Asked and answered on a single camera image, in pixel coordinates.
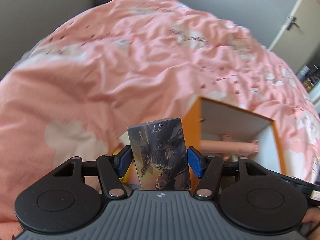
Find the pink tube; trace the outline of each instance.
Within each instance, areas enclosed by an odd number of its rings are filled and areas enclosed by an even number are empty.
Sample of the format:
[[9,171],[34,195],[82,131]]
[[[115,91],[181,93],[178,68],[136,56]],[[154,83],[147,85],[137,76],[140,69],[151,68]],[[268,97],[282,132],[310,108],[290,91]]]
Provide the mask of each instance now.
[[243,156],[259,152],[258,141],[252,143],[226,142],[226,141],[200,141],[200,151],[202,153],[214,154],[240,154]]

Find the bedding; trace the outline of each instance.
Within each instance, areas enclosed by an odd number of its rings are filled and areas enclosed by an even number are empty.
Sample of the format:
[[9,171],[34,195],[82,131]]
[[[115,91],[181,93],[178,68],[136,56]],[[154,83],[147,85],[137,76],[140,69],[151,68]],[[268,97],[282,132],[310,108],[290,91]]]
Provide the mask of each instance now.
[[60,26],[0,82],[0,239],[21,231],[22,190],[72,156],[112,153],[129,125],[183,118],[198,95],[276,120],[289,174],[315,181],[319,117],[282,59],[176,0],[113,0]]

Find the orange box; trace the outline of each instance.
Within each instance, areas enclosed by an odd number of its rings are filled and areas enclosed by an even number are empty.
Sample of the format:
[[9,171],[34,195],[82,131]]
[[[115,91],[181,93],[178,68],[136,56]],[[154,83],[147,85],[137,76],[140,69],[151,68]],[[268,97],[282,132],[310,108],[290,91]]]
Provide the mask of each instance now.
[[[189,112],[182,118],[186,147],[200,151],[200,140],[220,141],[221,135],[231,135],[239,142],[258,140],[259,153],[248,156],[263,167],[287,174],[284,153],[273,119],[215,101],[198,97]],[[192,189],[199,183],[190,169]]]

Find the bed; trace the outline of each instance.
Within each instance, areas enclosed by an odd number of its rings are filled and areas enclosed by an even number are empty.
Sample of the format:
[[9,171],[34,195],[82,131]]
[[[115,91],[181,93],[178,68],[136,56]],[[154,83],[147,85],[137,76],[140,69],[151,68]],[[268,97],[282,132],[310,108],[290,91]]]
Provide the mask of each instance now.
[[21,231],[22,190],[71,156],[112,153],[129,125],[183,118],[199,95],[276,120],[289,175],[315,181],[319,117],[282,59],[176,0],[113,0],[60,26],[0,82],[0,239]]

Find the white door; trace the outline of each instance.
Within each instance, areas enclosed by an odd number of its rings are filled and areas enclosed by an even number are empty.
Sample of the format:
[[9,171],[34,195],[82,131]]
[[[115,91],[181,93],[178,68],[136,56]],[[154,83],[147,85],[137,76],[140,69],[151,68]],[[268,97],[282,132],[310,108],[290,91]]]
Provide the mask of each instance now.
[[298,0],[269,50],[297,73],[320,45],[320,0]]

